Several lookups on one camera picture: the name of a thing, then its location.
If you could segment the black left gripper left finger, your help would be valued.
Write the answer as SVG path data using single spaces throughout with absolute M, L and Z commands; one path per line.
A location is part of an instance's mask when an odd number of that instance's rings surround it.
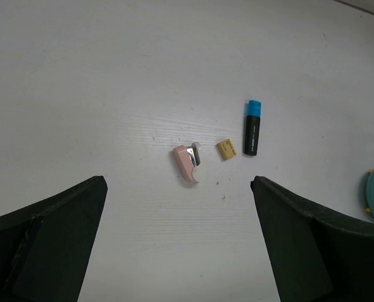
M 108 192 L 102 176 L 0 216 L 0 301 L 77 301 Z

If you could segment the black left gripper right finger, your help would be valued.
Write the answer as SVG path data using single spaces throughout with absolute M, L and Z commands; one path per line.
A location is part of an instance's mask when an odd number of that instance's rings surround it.
M 281 301 L 374 301 L 374 223 L 251 182 Z

